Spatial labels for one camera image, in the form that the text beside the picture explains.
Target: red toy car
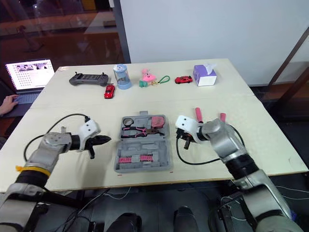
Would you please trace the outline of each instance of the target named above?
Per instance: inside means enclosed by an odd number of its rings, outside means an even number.
[[[175,79],[175,83],[176,83],[176,84],[191,83],[191,82],[193,82],[191,76],[181,76],[181,77],[177,77],[177,78]]]
[[[104,93],[104,98],[110,99],[113,98],[115,92],[115,86],[114,85],[107,85]]]

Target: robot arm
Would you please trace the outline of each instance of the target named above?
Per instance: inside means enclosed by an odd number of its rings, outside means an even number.
[[[291,223],[288,204],[263,170],[248,155],[232,126],[220,119],[198,123],[194,119],[179,116],[176,122],[177,136],[190,134],[196,143],[209,140],[220,160],[234,177],[234,183],[243,192],[243,199],[256,225],[267,217],[283,216]]]
[[[111,140],[98,133],[100,128],[91,119],[80,127],[76,135],[66,133],[65,128],[61,128],[61,133],[51,132],[43,136],[38,149],[32,153],[25,166],[17,168],[20,174],[16,182],[9,186],[0,201],[0,231],[25,231],[59,154],[69,150],[89,150],[90,158],[93,159],[92,146]]]

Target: laptop keyboard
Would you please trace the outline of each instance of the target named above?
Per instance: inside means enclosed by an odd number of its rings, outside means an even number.
[[[31,94],[24,94],[18,96],[15,101],[18,102],[18,104],[29,104],[33,103],[36,98],[38,97],[39,93],[31,93]]]

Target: tool kit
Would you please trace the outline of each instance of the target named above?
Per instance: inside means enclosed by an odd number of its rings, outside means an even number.
[[[122,118],[114,169],[118,173],[157,171],[170,168],[169,124],[164,115]]]

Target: wire cutters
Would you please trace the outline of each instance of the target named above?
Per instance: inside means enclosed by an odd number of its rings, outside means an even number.
[[[122,128],[123,131],[140,131],[140,133],[136,133],[133,135],[121,135],[121,138],[137,138],[137,137],[146,137],[148,134],[160,134],[160,135],[164,135],[164,133],[161,133],[159,130],[157,129],[147,129],[145,127],[123,127]]]

